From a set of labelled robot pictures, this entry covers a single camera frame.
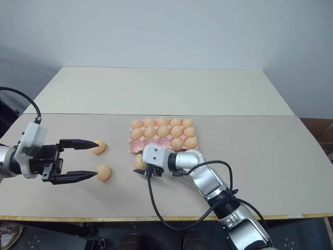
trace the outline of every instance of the brown egg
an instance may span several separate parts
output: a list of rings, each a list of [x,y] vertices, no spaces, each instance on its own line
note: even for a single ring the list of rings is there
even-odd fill
[[[179,119],[179,118],[173,118],[173,119],[171,119],[171,121],[170,121],[170,125],[171,125],[172,127],[180,126],[181,124],[182,124],[182,120]]]
[[[97,172],[96,178],[100,181],[106,181],[111,176],[111,169],[105,164],[100,165]]]
[[[160,118],[157,119],[157,125],[159,127],[161,127],[161,126],[167,126],[167,125],[169,125],[169,122],[168,122],[168,120],[165,117],[160,117]]]
[[[144,135],[144,132],[141,129],[133,129],[131,132],[131,138],[135,141],[139,140],[141,136]]]
[[[172,137],[178,138],[183,134],[183,129],[180,126],[175,126],[171,129],[170,134],[172,135]]]
[[[196,130],[194,129],[194,127],[186,128],[183,131],[183,135],[185,135],[186,137],[193,137],[196,135]]]
[[[193,121],[190,119],[184,119],[182,122],[182,125],[186,128],[192,127],[193,126]]]
[[[151,139],[156,135],[156,130],[154,127],[147,127],[144,132],[144,137],[147,139]]]
[[[179,150],[183,146],[183,140],[180,138],[174,138],[171,140],[171,146],[174,150]]]
[[[142,128],[143,125],[144,125],[143,121],[140,121],[140,120],[133,120],[131,122],[131,128],[132,129]]]
[[[154,127],[156,125],[156,122],[154,119],[148,117],[146,120],[145,120],[145,127]]]
[[[184,142],[184,146],[187,149],[193,149],[197,146],[197,139],[195,137],[187,138]]]
[[[170,134],[170,129],[167,126],[162,126],[157,130],[157,135],[161,138],[165,138]]]
[[[135,169],[146,169],[146,163],[142,161],[142,154],[137,154],[133,162]]]
[[[106,144],[102,140],[94,140],[94,143],[97,143],[98,147],[93,147],[92,152],[96,155],[102,153],[105,150]]]

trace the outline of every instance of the black cable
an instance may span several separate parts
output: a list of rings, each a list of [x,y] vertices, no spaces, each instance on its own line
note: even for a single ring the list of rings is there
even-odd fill
[[[33,99],[31,99],[30,97],[28,97],[26,94],[22,93],[21,91],[18,91],[16,89],[12,89],[12,88],[9,88],[9,87],[0,87],[0,90],[12,91],[12,92],[15,92],[15,93],[23,96],[25,99],[27,99],[31,103],[31,105],[36,109],[36,112],[37,112],[37,117],[36,117],[34,123],[37,123],[37,124],[41,123],[42,114],[41,114],[41,111],[38,108],[37,104],[33,101]]]
[[[166,225],[168,228],[175,230],[175,231],[186,231],[186,230],[190,230],[192,228],[194,228],[196,225],[198,225],[200,222],[202,222],[221,202],[216,202],[214,203],[214,205],[212,205],[201,217],[200,219],[198,219],[196,222],[192,223],[191,225],[182,227],[182,228],[176,228],[170,224],[168,224],[163,217],[161,216],[161,214],[158,212],[156,204],[155,204],[155,200],[154,200],[154,196],[152,194],[152,189],[151,189],[151,182],[150,182],[150,176],[148,176],[148,188],[149,188],[149,194],[150,194],[150,199],[151,199],[151,203],[152,206],[155,210],[155,213],[157,215],[157,217],[163,222],[164,225]]]
[[[229,178],[230,178],[230,190],[232,191],[232,193],[236,193],[236,192],[234,192],[233,191],[233,172],[232,172],[232,169],[231,169],[231,166],[228,164],[228,163],[226,163],[225,161],[222,161],[222,160],[210,160],[210,161],[205,161],[205,162],[202,162],[202,163],[199,163],[199,164],[197,164],[197,165],[195,165],[194,167],[192,167],[187,173],[184,173],[183,175],[184,176],[187,176],[187,175],[189,175],[190,173],[192,173],[195,169],[197,169],[197,168],[199,168],[199,167],[202,167],[202,166],[205,166],[205,165],[208,165],[208,164],[216,164],[216,163],[218,163],[218,164],[223,164],[223,165],[225,165],[227,168],[228,168],[228,170],[229,170]],[[168,224],[164,219],[163,219],[163,217],[161,216],[161,214],[158,212],[158,209],[157,209],[157,207],[156,207],[156,204],[155,204],[155,200],[154,200],[154,197],[153,197],[153,193],[152,193],[152,189],[151,189],[151,181],[150,181],[150,178],[151,178],[151,175],[152,175],[152,173],[150,173],[150,174],[148,174],[148,189],[149,189],[149,195],[150,195],[150,199],[151,199],[151,203],[152,203],[152,206],[153,206],[153,208],[154,208],[154,211],[155,211],[155,213],[156,213],[156,215],[157,215],[157,217],[162,221],[162,223],[164,224],[164,225],[166,225],[168,228],[170,228],[170,229],[172,229],[172,230],[175,230],[175,231],[186,231],[186,230],[190,230],[190,229],[192,229],[192,228],[194,228],[196,225],[198,225],[200,222],[202,222],[223,200],[220,200],[220,201],[218,201],[218,202],[216,202],[216,203],[214,203],[201,217],[200,217],[200,219],[199,220],[197,220],[196,222],[194,222],[194,223],[192,223],[191,225],[188,225],[188,226],[186,226],[186,227],[182,227],[182,228],[176,228],[176,227],[174,227],[174,226],[172,226],[172,225],[170,225],[170,224]],[[245,205],[247,205],[247,206],[249,206],[258,216],[259,216],[259,218],[260,218],[260,220],[262,221],[262,223],[263,223],[263,226],[264,226],[264,228],[265,228],[265,230],[267,231],[267,233],[268,233],[268,235],[270,236],[270,238],[271,238],[271,234],[270,234],[270,232],[269,232],[269,229],[268,229],[268,226],[267,226],[267,223],[266,223],[266,221],[265,221],[265,219],[264,219],[264,217],[261,215],[261,213],[253,206],[253,205],[251,205],[250,203],[248,203],[248,202],[246,202],[246,201],[244,201],[244,200],[242,200],[242,199],[238,199],[238,198],[236,198],[236,197],[234,197],[233,196],[233,198],[232,199],[234,199],[234,200],[236,200],[236,201],[239,201],[239,202],[241,202],[241,203],[243,203],[243,204],[245,204]],[[269,244],[271,245],[271,246],[273,246],[273,243],[272,243],[272,241],[270,240],[269,241]]]
[[[196,164],[194,167],[192,167],[187,173],[185,173],[184,175],[187,176],[190,173],[192,173],[194,170],[196,170],[197,168],[204,166],[204,165],[208,165],[208,164],[215,164],[215,163],[219,163],[219,164],[223,164],[225,165],[228,170],[229,170],[229,179],[230,179],[230,190],[233,190],[233,171],[231,170],[231,167],[228,163],[226,163],[225,161],[222,160],[210,160],[210,161],[205,161],[199,164]]]

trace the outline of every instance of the wooden table edge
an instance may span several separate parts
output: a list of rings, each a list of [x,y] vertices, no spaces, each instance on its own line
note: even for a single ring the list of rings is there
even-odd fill
[[[302,215],[266,215],[266,220],[282,219],[305,219],[333,216],[333,212],[326,214],[302,214]],[[166,216],[168,221],[198,220],[199,216]],[[0,216],[0,220],[11,221],[48,221],[48,222],[126,222],[126,221],[159,221],[156,216],[152,217],[26,217],[26,216]],[[208,216],[205,220],[217,220],[216,216]]]

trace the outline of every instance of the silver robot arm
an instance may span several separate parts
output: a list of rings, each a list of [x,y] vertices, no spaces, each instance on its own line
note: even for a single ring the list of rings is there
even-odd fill
[[[70,171],[61,174],[63,160],[60,153],[65,148],[88,149],[98,144],[74,139],[60,140],[55,145],[43,145],[46,131],[39,124],[29,122],[17,145],[0,145],[0,183],[4,178],[18,174],[27,179],[36,178],[40,174],[43,182],[51,182],[53,185],[75,183],[97,174],[92,171]]]
[[[175,153],[147,145],[143,151],[143,161],[177,176],[178,172],[188,172],[195,165],[203,163],[204,157],[198,150]],[[271,239],[266,230],[245,205],[233,198],[232,191],[213,169],[208,165],[201,166],[189,176],[210,206],[221,203],[214,212],[228,235],[227,241],[232,249],[275,249],[271,248]]]

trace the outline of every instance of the egg carton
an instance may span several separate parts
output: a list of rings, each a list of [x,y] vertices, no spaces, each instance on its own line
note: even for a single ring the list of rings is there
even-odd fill
[[[159,126],[157,125],[157,119],[155,119],[155,122],[156,122],[156,125],[154,126],[154,128],[157,132],[157,130],[159,129]],[[173,128],[171,125],[168,125],[167,127],[170,130]],[[185,129],[185,127],[183,125],[180,125],[180,127],[182,128],[182,130]],[[142,131],[145,131],[146,127],[143,126],[140,129]],[[187,137],[183,134],[179,138],[182,139],[183,141],[185,141],[187,139]],[[155,146],[158,146],[158,147],[164,147],[166,149],[173,149],[172,146],[171,146],[172,139],[174,139],[174,137],[170,134],[166,138],[161,138],[157,134],[151,139],[147,139],[144,136],[141,136],[139,138],[139,140],[137,140],[137,141],[133,140],[132,138],[129,138],[129,146],[130,146],[129,152],[139,153],[142,150],[144,150],[145,146],[147,146],[149,144],[155,145]],[[188,148],[183,145],[183,147],[181,147],[181,149],[179,149],[179,150],[182,150],[182,149],[188,149]]]

